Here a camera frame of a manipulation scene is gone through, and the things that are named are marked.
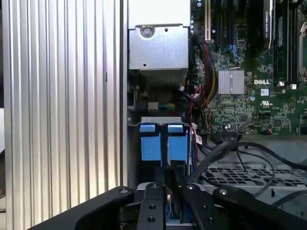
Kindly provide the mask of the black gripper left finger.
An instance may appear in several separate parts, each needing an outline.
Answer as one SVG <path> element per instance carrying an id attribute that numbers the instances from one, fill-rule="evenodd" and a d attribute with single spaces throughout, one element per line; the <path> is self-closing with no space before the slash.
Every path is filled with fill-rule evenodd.
<path id="1" fill-rule="evenodd" d="M 141 202 L 133 189 L 115 187 L 32 227 L 34 230 L 164 230 L 165 189 L 147 184 Z"/>

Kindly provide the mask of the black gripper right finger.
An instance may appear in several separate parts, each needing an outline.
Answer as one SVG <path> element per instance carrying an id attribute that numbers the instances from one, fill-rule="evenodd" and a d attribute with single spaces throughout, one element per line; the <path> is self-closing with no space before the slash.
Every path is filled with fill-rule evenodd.
<path id="1" fill-rule="evenodd" d="M 238 187 L 212 194 L 196 184 L 182 186 L 182 196 L 199 230 L 305 230 L 306 220 L 268 205 Z"/>

